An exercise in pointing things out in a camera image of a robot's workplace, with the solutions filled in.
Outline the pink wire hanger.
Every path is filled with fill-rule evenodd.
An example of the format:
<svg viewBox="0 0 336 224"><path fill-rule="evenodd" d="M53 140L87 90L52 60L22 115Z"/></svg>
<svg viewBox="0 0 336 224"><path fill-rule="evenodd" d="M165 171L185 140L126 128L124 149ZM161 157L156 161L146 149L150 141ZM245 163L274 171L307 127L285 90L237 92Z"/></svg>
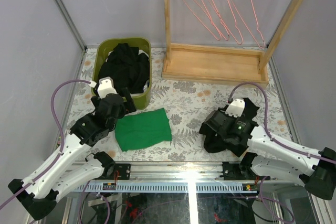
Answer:
<svg viewBox="0 0 336 224"><path fill-rule="evenodd" d="M215 28L210 24L209 20L207 19L207 17L204 15L204 13L202 12L202 10L192 1L192 0L186 0L186 2L190 5L190 7L193 9L193 11L197 14L197 16L205 23L205 25L215 34L218 35ZM208 10L210 11L212 18L215 22L215 18L213 17L213 12L211 7L208 5L208 1L204 0L205 4L207 5Z"/></svg>

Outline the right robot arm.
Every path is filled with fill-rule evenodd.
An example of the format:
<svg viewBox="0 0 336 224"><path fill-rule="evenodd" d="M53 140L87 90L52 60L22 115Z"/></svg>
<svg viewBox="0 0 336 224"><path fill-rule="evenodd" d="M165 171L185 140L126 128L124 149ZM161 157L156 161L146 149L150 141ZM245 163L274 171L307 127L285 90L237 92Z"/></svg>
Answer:
<svg viewBox="0 0 336 224"><path fill-rule="evenodd" d="M335 191L335 151L328 147L319 151L271 135L253 120L255 116L255 112L247 111L236 116L223 108L213 111L199 130L205 136L205 150L229 150L242 157L239 172L245 179L279 178L331 200Z"/></svg>

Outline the pink hanger of white shirt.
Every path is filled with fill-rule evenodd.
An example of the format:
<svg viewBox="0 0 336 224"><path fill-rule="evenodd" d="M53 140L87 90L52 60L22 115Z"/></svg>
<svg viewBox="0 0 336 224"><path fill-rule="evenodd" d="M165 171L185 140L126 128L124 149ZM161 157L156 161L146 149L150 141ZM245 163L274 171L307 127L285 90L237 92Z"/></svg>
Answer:
<svg viewBox="0 0 336 224"><path fill-rule="evenodd" d="M212 15L210 11L207 8L207 5L205 4L204 0L192 0L204 13L204 15L207 17L209 20L210 24L215 28L216 32L218 35L215 35L206 25L205 23L197 16L197 14L193 11L193 9L190 7L190 5L186 2L186 0L182 0L183 3L186 5L186 7L192 12L192 14L196 17L196 19L210 32L210 34L217 40L220 41L221 39L224 39L225 41L228 41L230 39L230 30L228 29L226 23L223 21L219 10L217 9L217 6L214 2L214 0L207 0L208 5L213 9L214 13L218 16L220 24L222 27L225 29L225 33L223 34L221 30L216 26Z"/></svg>

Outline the pink hanger of black shirt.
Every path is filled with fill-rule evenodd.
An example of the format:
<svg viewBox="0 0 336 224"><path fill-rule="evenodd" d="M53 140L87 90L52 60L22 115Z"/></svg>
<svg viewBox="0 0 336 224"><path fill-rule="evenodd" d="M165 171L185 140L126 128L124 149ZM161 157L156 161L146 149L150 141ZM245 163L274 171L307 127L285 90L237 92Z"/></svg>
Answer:
<svg viewBox="0 0 336 224"><path fill-rule="evenodd" d="M232 0L226 0L228 8L230 10L230 13L233 17L234 23L235 23L235 29L238 31L238 38L240 40L237 39L237 37L233 34L233 32L230 30L230 28L228 27L228 25L226 24L226 22L224 21L223 17L221 16L219 9L217 8L215 1L214 0L207 0L208 1L208 5L212 8L212 10L214 11L214 13L216 14L216 16L219 18L219 23L220 25L225 29L225 33L221 32L220 28L214 23L213 18L210 14L210 11L207 8L207 5L205 4L204 0L200 0L202 3L198 4L198 6L201 8L201 10L204 12L204 14L206 15L206 17L209 19L210 24L216 29L218 36L216 36L199 18L197 18L201 24L212 34L212 36L220 41L221 39L224 39L225 41L229 41L230 38L232 38L238 45L242 45L242 43L244 42L243 36L241 34L240 29L237 26L237 19L236 19L236 15L237 14L240 18L241 15L238 11L238 9L235 6L235 3Z"/></svg>

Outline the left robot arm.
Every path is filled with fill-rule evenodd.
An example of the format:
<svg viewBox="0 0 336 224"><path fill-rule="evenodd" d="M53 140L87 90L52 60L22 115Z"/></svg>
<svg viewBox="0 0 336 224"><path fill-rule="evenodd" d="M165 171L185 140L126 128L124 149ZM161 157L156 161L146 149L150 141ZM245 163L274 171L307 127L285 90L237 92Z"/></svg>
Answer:
<svg viewBox="0 0 336 224"><path fill-rule="evenodd" d="M101 98L94 96L95 107L70 129L64 143L31 175L13 179L8 188L34 220L41 220L52 212L56 204L80 185L96 178L109 179L116 175L115 161L106 152L97 152L93 158L72 172L66 170L78 156L106 138L117 121L136 111L127 88L121 93L109 89Z"/></svg>

